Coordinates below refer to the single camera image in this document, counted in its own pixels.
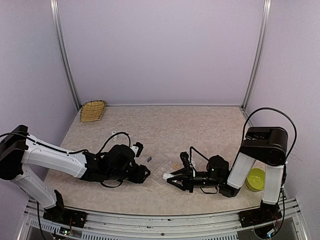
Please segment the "clear plastic pill organizer box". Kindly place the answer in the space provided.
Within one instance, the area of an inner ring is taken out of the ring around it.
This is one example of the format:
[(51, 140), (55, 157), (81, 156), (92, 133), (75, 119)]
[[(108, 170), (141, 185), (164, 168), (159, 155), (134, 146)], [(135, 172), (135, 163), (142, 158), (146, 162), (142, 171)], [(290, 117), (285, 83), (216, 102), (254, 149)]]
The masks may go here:
[(164, 173), (175, 171), (176, 163), (171, 159), (156, 158), (147, 161), (147, 167), (151, 171), (150, 177), (160, 186), (163, 186), (167, 181), (163, 179)]

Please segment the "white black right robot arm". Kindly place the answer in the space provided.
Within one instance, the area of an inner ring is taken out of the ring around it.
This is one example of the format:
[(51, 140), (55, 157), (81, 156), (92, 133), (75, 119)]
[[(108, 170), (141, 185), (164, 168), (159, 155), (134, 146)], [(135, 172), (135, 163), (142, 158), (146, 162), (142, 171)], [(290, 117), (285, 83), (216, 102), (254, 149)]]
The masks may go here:
[(256, 218), (266, 222), (275, 212), (282, 186), (288, 133), (282, 127), (250, 127), (241, 142), (232, 167), (221, 156), (207, 159), (206, 171), (196, 171), (190, 152), (181, 152), (183, 168), (163, 174), (167, 183), (193, 192), (194, 187), (216, 187), (225, 197), (235, 197), (257, 161), (265, 164), (263, 205), (256, 210)]

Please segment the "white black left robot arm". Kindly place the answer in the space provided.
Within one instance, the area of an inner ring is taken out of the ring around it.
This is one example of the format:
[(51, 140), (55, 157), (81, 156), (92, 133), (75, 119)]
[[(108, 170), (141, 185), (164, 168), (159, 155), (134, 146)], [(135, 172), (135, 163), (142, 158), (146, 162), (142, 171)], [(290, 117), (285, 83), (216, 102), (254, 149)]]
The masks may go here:
[(0, 178), (15, 183), (63, 223), (70, 218), (70, 211), (64, 206), (61, 194), (50, 189), (30, 169), (31, 165), (101, 185), (105, 181), (142, 184), (151, 174), (145, 165), (136, 163), (143, 148), (140, 142), (136, 142), (115, 144), (107, 152), (71, 151), (44, 142), (29, 134), (27, 126), (19, 125), (0, 136)]

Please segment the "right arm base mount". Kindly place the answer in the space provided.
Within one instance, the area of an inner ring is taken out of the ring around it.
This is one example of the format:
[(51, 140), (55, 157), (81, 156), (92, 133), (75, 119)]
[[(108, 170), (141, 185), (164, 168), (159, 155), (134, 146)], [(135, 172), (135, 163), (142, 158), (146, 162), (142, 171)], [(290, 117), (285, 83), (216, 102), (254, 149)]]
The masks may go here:
[(283, 217), (278, 203), (267, 204), (263, 201), (258, 208), (240, 211), (238, 216), (242, 228), (268, 223)]

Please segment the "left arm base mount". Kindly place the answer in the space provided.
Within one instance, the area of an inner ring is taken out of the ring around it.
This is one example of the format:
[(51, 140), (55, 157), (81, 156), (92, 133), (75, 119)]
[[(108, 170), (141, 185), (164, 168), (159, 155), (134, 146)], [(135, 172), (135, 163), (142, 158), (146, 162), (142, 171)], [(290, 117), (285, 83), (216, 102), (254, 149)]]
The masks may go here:
[(84, 228), (88, 214), (84, 211), (66, 208), (62, 195), (56, 189), (54, 194), (56, 197), (55, 205), (44, 209), (43, 218), (70, 227)]

